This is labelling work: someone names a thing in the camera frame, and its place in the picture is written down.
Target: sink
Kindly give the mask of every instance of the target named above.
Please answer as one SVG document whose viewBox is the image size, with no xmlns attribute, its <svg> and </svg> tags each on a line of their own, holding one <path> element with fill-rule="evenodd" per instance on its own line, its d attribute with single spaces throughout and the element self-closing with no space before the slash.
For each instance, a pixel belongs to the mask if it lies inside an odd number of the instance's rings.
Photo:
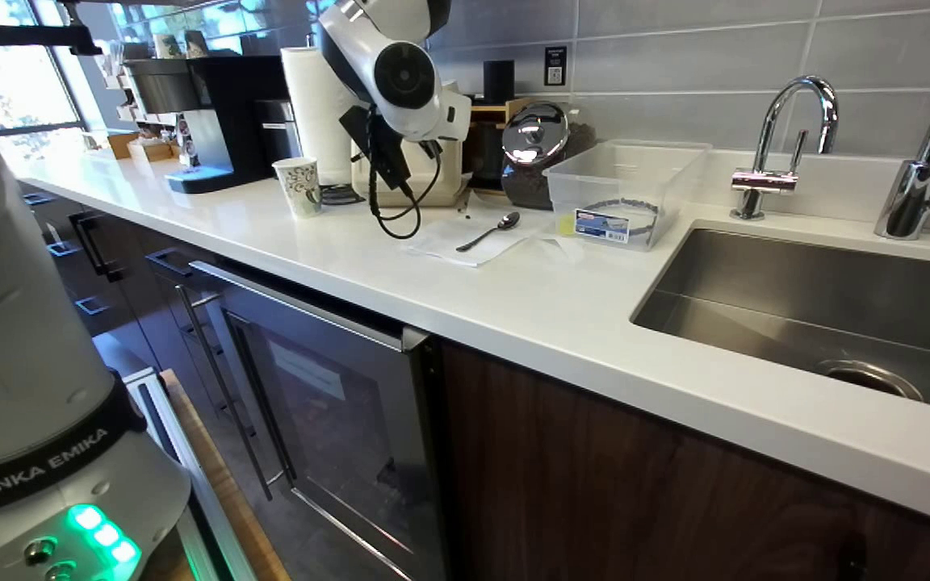
<svg viewBox="0 0 930 581">
<path fill-rule="evenodd" d="M 930 403 L 930 260 L 690 229 L 629 321 Z"/>
</svg>

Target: espresso machine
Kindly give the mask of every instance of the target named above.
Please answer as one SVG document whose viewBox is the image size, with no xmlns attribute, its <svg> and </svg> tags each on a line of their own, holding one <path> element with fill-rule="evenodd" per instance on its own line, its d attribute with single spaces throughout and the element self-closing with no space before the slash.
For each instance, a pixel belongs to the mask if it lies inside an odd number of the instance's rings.
<svg viewBox="0 0 930 581">
<path fill-rule="evenodd" d="M 289 157 L 274 127 L 291 97 L 277 55 L 131 58 L 131 81 L 141 113 L 174 113 L 182 170 L 169 186 L 182 193 L 221 189 L 271 175 Z"/>
</svg>

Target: gray tile backsplash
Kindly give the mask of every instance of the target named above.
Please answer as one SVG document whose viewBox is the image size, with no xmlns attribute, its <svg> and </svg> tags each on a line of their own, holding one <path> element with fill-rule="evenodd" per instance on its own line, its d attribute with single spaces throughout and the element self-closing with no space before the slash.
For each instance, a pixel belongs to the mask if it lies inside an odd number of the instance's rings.
<svg viewBox="0 0 930 581">
<path fill-rule="evenodd" d="M 545 45 L 569 45 L 567 87 L 543 87 Z M 431 50 L 466 89 L 515 58 L 520 97 L 577 108 L 599 140 L 753 149 L 797 73 L 836 85 L 836 151 L 912 156 L 930 122 L 930 0 L 458 0 Z"/>
</svg>

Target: white countertop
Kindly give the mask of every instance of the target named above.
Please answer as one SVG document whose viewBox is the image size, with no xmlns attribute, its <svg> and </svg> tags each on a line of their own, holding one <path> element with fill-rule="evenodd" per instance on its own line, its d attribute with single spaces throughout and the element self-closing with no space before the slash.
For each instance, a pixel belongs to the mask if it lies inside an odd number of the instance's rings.
<svg viewBox="0 0 930 581">
<path fill-rule="evenodd" d="M 13 160 L 13 170 L 69 200 L 930 514 L 930 408 L 629 323 L 690 227 L 930 257 L 930 235 L 872 235 L 897 168 L 892 157 L 807 157 L 802 193 L 768 206 L 762 224 L 727 215 L 738 164 L 746 156 L 707 157 L 703 180 L 675 196 L 682 214 L 657 248 L 582 242 L 562 251 L 538 235 L 483 268 L 407 251 L 364 206 L 296 221 L 277 180 L 184 196 L 164 186 L 174 164 L 96 151 Z M 550 224 L 550 214 L 522 214 L 522 224 L 541 221 Z"/>
</svg>

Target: plastic container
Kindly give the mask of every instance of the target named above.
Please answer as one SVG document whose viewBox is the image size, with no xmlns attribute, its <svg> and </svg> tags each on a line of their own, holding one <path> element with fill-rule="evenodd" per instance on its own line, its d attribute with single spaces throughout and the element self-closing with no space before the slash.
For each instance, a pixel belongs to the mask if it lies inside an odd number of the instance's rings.
<svg viewBox="0 0 930 581">
<path fill-rule="evenodd" d="M 552 211 L 571 224 L 574 235 L 653 247 L 675 215 L 675 189 L 698 183 L 707 149 L 700 142 L 611 140 L 543 175 Z"/>
</svg>

